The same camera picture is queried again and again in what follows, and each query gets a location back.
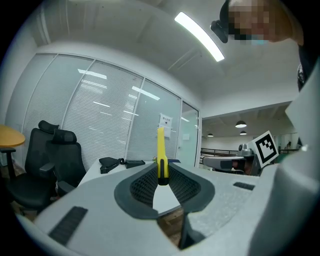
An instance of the white table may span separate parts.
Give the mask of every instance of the white table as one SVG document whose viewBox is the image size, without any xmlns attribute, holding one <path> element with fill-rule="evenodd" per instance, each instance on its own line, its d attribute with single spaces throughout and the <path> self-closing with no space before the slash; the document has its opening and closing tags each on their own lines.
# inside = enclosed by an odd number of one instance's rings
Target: white table
<svg viewBox="0 0 320 256">
<path fill-rule="evenodd" d="M 146 161 L 145 164 L 152 164 L 152 161 Z M 130 169 L 126 169 L 125 165 L 119 164 L 116 168 L 111 170 L 109 173 L 101 174 L 100 173 L 101 163 L 99 162 L 99 158 L 95 160 L 90 169 L 86 172 L 85 176 L 79 183 L 81 186 L 83 183 L 91 181 L 93 179 L 98 179 L 107 175 L 113 175 L 118 172 L 127 171 L 130 172 Z M 167 186 L 159 186 L 156 188 L 153 197 L 153 209 L 157 210 L 159 215 L 164 215 L 168 212 L 171 212 L 180 207 L 180 203 L 175 197 L 169 185 Z"/>
</svg>

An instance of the black and yellow tool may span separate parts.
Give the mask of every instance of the black and yellow tool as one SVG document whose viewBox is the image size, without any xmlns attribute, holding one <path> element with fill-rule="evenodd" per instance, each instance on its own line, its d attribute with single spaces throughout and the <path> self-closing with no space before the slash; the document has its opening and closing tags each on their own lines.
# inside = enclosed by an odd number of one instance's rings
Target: black and yellow tool
<svg viewBox="0 0 320 256">
<path fill-rule="evenodd" d="M 166 186 L 169 184 L 169 167 L 165 148 L 165 128 L 158 128 L 157 132 L 158 184 Z"/>
</svg>

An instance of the round wooden table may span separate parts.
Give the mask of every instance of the round wooden table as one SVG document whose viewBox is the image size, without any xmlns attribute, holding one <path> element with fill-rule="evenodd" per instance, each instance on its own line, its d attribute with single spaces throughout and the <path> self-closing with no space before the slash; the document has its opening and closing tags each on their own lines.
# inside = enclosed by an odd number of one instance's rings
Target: round wooden table
<svg viewBox="0 0 320 256">
<path fill-rule="evenodd" d="M 25 136 L 9 126 L 0 124 L 0 148 L 14 148 L 25 143 Z M 14 166 L 12 164 L 11 151 L 6 153 L 6 161 L 10 179 L 16 177 Z"/>
</svg>

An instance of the face mask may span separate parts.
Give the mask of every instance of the face mask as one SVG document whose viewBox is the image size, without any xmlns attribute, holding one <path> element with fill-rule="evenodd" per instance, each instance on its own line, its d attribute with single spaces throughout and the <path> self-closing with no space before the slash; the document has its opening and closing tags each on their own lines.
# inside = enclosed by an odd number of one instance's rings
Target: face mask
<svg viewBox="0 0 320 256">
<path fill-rule="evenodd" d="M 253 34 L 251 36 L 251 44 L 253 46 L 258 46 L 258 45 L 261 46 L 261 45 L 265 45 L 267 43 L 268 43 L 267 40 L 261 40 L 261 36 L 260 35 Z"/>
</svg>

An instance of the white ceiling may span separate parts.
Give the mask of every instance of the white ceiling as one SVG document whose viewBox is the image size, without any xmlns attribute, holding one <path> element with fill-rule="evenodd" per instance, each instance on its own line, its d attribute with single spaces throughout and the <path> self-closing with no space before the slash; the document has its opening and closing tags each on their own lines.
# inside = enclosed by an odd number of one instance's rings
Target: white ceiling
<svg viewBox="0 0 320 256">
<path fill-rule="evenodd" d="M 220 42 L 210 24 L 219 18 L 223 2 L 56 0 L 46 2 L 43 12 L 41 8 L 36 11 L 39 16 L 32 20 L 31 30 L 38 46 L 76 37 L 118 48 L 159 66 L 190 88 L 199 88 L 199 94 L 205 87 L 219 86 L 216 81 L 243 75 L 259 65 L 297 61 L 296 46 L 287 41 L 267 45 Z M 185 12 L 211 36 L 224 60 L 216 62 L 192 34 L 174 21 L 179 12 Z"/>
<path fill-rule="evenodd" d="M 202 135 L 212 133 L 215 137 L 233 137 L 239 136 L 242 130 L 252 136 L 261 135 L 268 130 L 272 135 L 292 133 L 294 127 L 285 113 L 288 105 L 289 103 L 286 103 L 204 119 L 202 120 Z M 236 123 L 240 120 L 244 121 L 247 127 L 236 128 Z"/>
</svg>

